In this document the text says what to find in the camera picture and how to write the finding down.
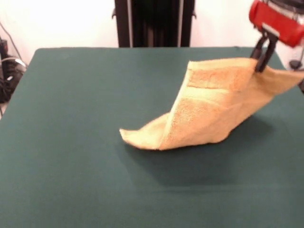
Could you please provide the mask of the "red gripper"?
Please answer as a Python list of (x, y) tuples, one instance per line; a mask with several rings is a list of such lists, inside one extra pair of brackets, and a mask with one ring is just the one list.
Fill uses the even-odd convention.
[[(249, 20), (260, 32), (266, 31), (292, 48), (304, 45), (304, 9), (296, 10), (279, 0), (255, 0), (249, 10)], [(269, 45), (262, 55), (267, 35), (262, 33), (250, 58), (259, 59), (255, 72), (262, 73), (273, 55), (277, 38), (269, 38)]]

